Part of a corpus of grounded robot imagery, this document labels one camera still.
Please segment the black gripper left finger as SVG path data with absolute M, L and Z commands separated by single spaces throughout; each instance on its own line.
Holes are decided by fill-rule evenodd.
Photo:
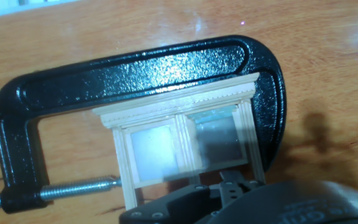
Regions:
M 219 184 L 189 185 L 128 210 L 120 215 L 119 223 L 206 223 L 246 189 L 246 180 L 239 171 L 222 171 L 220 175 L 223 181 Z

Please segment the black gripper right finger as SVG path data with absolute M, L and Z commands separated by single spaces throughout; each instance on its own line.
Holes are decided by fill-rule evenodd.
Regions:
M 241 172 L 238 172 L 237 185 L 242 191 L 252 191 L 259 187 L 263 187 L 265 183 L 254 179 L 246 179 Z

